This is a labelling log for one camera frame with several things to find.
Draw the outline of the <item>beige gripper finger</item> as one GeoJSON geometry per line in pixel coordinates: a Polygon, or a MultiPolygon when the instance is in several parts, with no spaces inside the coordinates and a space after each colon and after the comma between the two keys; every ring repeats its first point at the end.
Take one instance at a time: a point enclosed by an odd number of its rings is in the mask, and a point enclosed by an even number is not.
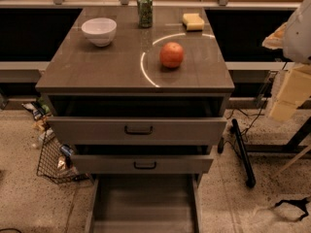
{"type": "Polygon", "coordinates": [[[311,96],[311,65],[295,65],[274,81],[268,116],[283,122],[311,96]]]}
{"type": "Polygon", "coordinates": [[[281,24],[273,33],[263,40],[261,45],[270,50],[281,49],[283,47],[283,38],[286,25],[287,24],[285,22],[281,24]]]}

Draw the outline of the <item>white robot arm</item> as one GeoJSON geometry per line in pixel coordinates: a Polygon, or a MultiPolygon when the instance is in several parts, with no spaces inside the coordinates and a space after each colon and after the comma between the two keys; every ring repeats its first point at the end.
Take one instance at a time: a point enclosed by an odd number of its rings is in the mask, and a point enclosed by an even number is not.
{"type": "Polygon", "coordinates": [[[268,116],[286,121],[311,96],[311,0],[304,0],[262,45],[271,50],[281,49],[294,63],[276,88],[268,116]]]}

